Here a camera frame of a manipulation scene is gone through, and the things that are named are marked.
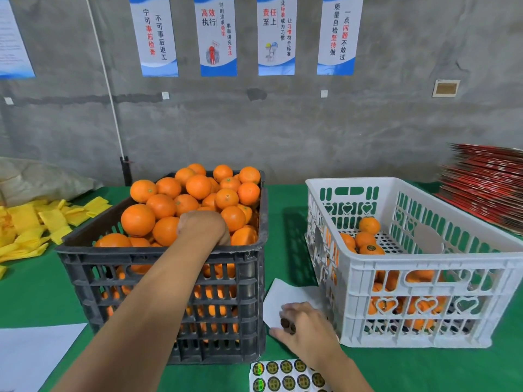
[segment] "gray wall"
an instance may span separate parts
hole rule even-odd
[[[256,1],[235,3],[238,77],[200,77],[193,0],[171,0],[180,77],[143,78],[128,0],[92,0],[135,178],[199,162],[431,180],[446,142],[523,147],[523,0],[364,0],[352,77],[316,75],[321,0],[298,0],[296,75],[258,77]],[[0,154],[122,184],[85,0],[11,4],[37,78],[0,82]],[[438,78],[458,96],[433,99]]]

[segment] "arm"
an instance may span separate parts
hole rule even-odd
[[[207,257],[229,239],[218,213],[182,215],[180,234],[71,365],[53,392],[155,391]]]
[[[270,335],[284,343],[307,366],[318,370],[337,392],[372,392],[356,363],[345,355],[332,325],[309,303],[283,306],[282,318],[294,323],[294,335],[272,328]]]

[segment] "green tablecloth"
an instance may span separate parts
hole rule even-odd
[[[103,188],[83,200],[101,195],[117,203],[129,189]],[[307,188],[269,186],[269,240],[265,248],[266,288],[275,277],[293,285],[316,284],[307,248]],[[86,322],[59,258],[49,251],[41,257],[8,263],[0,281],[0,328],[51,326]],[[523,290],[519,289],[493,336],[493,347],[456,349],[344,348],[376,392],[381,391],[504,391],[523,390]],[[89,343],[89,327],[51,374],[48,391]],[[261,360],[294,357],[270,336]],[[212,390],[246,392],[249,365],[179,365],[165,369],[159,391]]]

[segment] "hand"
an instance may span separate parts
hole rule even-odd
[[[327,318],[309,303],[285,304],[280,316],[293,322],[296,333],[271,328],[269,334],[284,343],[307,366],[322,372],[339,354],[345,356],[339,340]]]
[[[215,235],[217,245],[231,244],[229,229],[222,216],[217,212],[194,210],[183,213],[178,223],[178,235],[186,233]]]

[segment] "black and gold sticker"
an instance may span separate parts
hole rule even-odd
[[[263,371],[264,371],[263,363],[258,362],[258,363],[254,364],[254,366],[253,366],[253,374],[254,375],[260,376],[260,375],[263,374]]]
[[[265,390],[265,381],[263,378],[257,378],[253,382],[253,391],[254,392],[263,392]]]
[[[278,363],[276,363],[276,362],[267,363],[267,371],[269,372],[269,374],[278,373]]]
[[[285,374],[289,374],[292,371],[292,363],[289,362],[288,360],[284,360],[283,362],[280,363],[280,369]]]
[[[300,374],[297,377],[297,384],[300,386],[300,388],[307,389],[311,385],[311,380],[305,374]]]
[[[278,377],[271,377],[269,378],[269,380],[267,381],[267,386],[269,387],[269,389],[272,391],[272,392],[276,392],[277,390],[280,389],[281,387],[281,382],[280,380],[278,379]]]
[[[296,359],[296,361],[294,362],[294,368],[296,369],[296,371],[303,373],[305,370],[307,370],[307,365],[301,360]]]
[[[323,379],[320,373],[314,373],[312,375],[312,383],[316,385],[318,388],[321,388],[325,385],[325,380]]]
[[[296,381],[290,375],[284,376],[284,379],[281,380],[281,383],[284,384],[286,390],[292,390],[296,387]]]

